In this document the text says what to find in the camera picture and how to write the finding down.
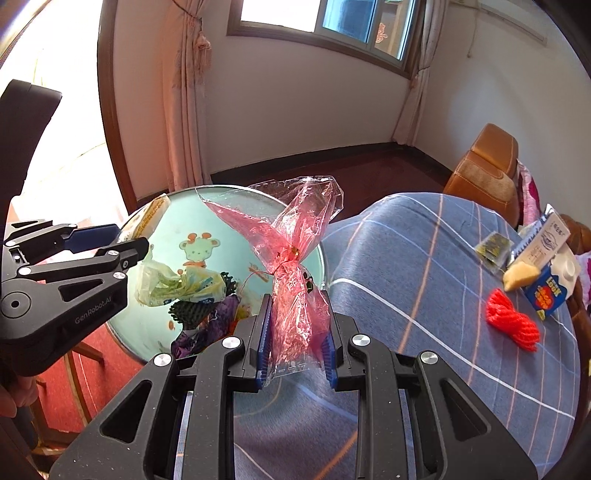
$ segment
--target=window frame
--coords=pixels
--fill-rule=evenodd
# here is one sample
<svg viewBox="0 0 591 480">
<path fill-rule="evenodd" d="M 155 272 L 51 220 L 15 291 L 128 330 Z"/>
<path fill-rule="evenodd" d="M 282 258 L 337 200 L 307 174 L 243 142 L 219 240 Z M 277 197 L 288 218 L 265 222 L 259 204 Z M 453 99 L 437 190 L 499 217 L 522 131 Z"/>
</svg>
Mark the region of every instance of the window frame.
<svg viewBox="0 0 591 480">
<path fill-rule="evenodd" d="M 319 12 L 324 12 L 327 2 L 328 0 L 320 1 Z M 368 63 L 372 63 L 378 67 L 397 73 L 402 77 L 411 79 L 417 71 L 422 36 L 422 29 L 419 28 L 419 25 L 422 25 L 423 23 L 426 4 L 425 0 L 414 0 L 414 2 L 412 20 L 408 27 L 407 47 L 405 48 L 401 60 L 379 50 L 374 44 L 362 43 L 354 38 L 346 40 L 345 35 L 322 27 L 324 19 L 320 14 L 316 19 L 316 29 L 314 32 L 305 32 L 294 28 L 283 27 L 281 25 L 242 21 L 243 0 L 231 1 L 228 30 L 226 34 L 228 36 L 272 38 L 274 40 L 293 41 L 296 43 L 325 48 L 326 50 L 336 51 L 350 57 L 367 61 Z M 375 18 L 381 18 L 383 5 L 384 0 L 380 0 L 376 7 L 376 12 L 374 13 Z M 378 26 L 379 21 L 374 21 L 369 38 L 374 38 L 377 35 Z"/>
</svg>

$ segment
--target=curtain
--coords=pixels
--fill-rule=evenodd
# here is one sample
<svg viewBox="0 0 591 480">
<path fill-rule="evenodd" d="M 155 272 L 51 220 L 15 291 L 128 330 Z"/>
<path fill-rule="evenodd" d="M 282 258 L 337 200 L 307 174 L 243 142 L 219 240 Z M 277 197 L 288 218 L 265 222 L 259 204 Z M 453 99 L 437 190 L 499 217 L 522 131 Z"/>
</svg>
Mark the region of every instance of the curtain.
<svg viewBox="0 0 591 480">
<path fill-rule="evenodd" d="M 170 192 L 211 183 L 204 157 L 203 74 L 211 45 L 202 15 L 209 0 L 170 0 L 161 42 L 164 117 Z"/>
<path fill-rule="evenodd" d="M 439 43 L 448 2 L 449 0 L 427 0 L 418 71 L 411 81 L 410 91 L 392 135 L 392 140 L 401 145 L 414 145 L 417 139 L 425 108 L 429 69 Z"/>
</svg>

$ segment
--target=red rope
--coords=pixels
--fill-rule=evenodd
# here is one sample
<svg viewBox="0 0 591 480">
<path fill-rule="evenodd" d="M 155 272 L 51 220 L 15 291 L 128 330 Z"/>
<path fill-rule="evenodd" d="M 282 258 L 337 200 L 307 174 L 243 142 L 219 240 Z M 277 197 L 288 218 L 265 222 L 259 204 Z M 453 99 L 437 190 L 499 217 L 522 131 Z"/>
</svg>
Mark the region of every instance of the red rope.
<svg viewBox="0 0 591 480">
<path fill-rule="evenodd" d="M 537 325 L 525 314 L 516 312 L 510 299 L 499 288 L 486 302 L 486 321 L 506 333 L 522 349 L 535 352 L 540 341 Z"/>
</svg>

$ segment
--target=bright doorway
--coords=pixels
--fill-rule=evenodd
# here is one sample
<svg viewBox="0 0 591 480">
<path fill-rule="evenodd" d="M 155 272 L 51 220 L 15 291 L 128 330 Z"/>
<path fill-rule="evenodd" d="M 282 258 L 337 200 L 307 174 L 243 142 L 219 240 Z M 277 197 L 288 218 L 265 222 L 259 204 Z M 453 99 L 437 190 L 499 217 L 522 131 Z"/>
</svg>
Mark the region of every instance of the bright doorway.
<svg viewBox="0 0 591 480">
<path fill-rule="evenodd" d="M 96 68 L 102 0 L 52 0 L 0 68 L 12 79 L 63 94 L 35 151 L 9 221 L 44 218 L 78 226 L 121 224 L 127 212 L 105 143 Z"/>
</svg>

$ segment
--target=bed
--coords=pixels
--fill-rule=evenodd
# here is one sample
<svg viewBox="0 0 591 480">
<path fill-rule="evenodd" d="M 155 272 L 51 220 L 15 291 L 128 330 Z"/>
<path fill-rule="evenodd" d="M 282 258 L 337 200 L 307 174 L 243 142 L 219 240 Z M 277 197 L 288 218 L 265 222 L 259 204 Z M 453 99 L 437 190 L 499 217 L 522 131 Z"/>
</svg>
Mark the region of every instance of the bed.
<svg viewBox="0 0 591 480">
<path fill-rule="evenodd" d="M 579 351 L 566 306 L 537 321 L 535 353 L 486 324 L 484 305 L 501 280 L 472 247 L 493 231 L 518 240 L 476 203 L 435 193 L 388 196 L 330 225 L 323 241 L 327 287 L 333 309 L 355 318 L 361 332 L 408 355 L 437 352 L 543 476 L 573 427 Z M 537 318 L 521 292 L 509 297 Z M 330 390 L 319 369 L 276 378 L 258 395 L 237 394 L 236 478 L 352 478 L 356 421 L 356 394 Z M 412 455 L 409 435 L 407 447 Z"/>
</svg>

